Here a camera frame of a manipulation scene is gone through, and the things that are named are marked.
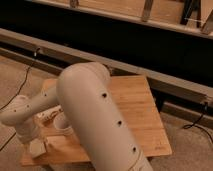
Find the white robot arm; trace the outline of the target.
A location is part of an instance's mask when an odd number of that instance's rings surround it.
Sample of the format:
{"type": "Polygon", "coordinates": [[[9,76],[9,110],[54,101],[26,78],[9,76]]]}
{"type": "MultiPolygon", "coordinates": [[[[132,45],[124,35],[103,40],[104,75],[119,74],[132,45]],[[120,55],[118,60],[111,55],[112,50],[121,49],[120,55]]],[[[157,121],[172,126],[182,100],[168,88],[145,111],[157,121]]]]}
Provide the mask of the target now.
{"type": "Polygon", "coordinates": [[[64,69],[56,85],[25,104],[3,110],[8,126],[59,105],[96,171],[153,171],[108,90],[110,72],[98,62],[64,69]]]}

